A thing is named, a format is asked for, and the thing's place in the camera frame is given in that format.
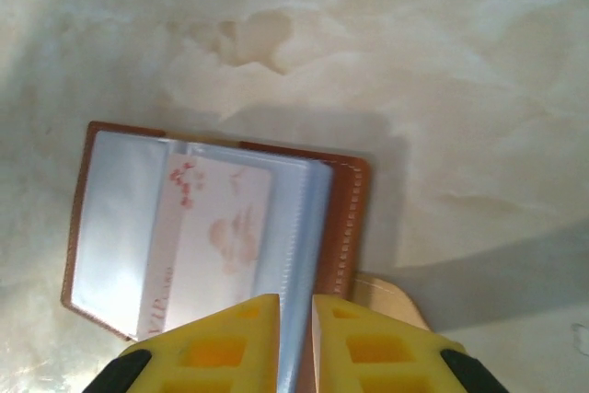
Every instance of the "marble surface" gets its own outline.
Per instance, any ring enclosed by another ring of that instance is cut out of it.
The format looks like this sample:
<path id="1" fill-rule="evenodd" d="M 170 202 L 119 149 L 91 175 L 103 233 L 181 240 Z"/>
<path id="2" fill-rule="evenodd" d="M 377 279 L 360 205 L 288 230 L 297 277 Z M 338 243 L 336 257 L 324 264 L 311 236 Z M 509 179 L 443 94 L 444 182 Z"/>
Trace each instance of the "marble surface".
<path id="1" fill-rule="evenodd" d="M 589 391 L 587 66 L 589 0 L 0 0 L 0 390 L 125 346 L 59 304 L 106 120 L 364 153 L 361 268 L 511 391 Z"/>

